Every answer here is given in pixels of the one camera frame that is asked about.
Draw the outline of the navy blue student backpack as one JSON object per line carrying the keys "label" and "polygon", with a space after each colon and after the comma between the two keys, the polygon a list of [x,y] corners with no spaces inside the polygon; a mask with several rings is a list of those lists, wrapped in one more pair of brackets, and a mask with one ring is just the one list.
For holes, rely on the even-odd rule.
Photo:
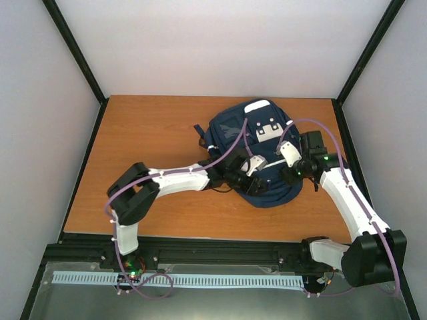
{"label": "navy blue student backpack", "polygon": [[246,195],[238,188],[234,190],[250,205],[262,209],[292,201],[301,192],[303,183],[290,185],[280,177],[280,170],[286,166],[286,162],[276,154],[280,137],[291,118],[272,100],[254,99],[225,109],[210,120],[206,130],[194,125],[199,135],[199,145],[207,149],[211,156],[223,155],[240,134],[244,119],[248,120],[246,136],[240,139],[236,149],[248,146],[254,155],[266,160],[266,166],[254,171],[254,175],[264,180],[269,190],[256,196]]}

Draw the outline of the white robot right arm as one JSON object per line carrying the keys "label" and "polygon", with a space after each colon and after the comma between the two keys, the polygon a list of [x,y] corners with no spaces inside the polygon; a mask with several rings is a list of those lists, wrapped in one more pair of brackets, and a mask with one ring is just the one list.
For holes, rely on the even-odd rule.
{"label": "white robot right arm", "polygon": [[329,153],[320,131],[300,137],[300,145],[282,139],[278,155],[286,162],[280,177],[289,185],[309,179],[323,189],[339,211],[351,237],[349,245],[326,237],[306,240],[311,260],[343,273],[352,287],[393,281],[400,286],[407,240],[401,230],[391,230],[358,188],[340,152]]}

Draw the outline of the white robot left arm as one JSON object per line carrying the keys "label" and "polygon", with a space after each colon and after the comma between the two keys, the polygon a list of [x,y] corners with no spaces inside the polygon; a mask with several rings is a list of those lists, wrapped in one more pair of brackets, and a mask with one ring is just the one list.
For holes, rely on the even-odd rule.
{"label": "white robot left arm", "polygon": [[156,199],[184,191],[216,189],[223,184],[245,195],[258,196],[268,190],[268,184],[255,173],[266,165],[264,157],[250,155],[241,148],[188,167],[150,169],[142,162],[135,163],[107,190],[107,212],[112,215],[113,242],[118,247],[115,260],[127,269],[137,264],[138,223]]}

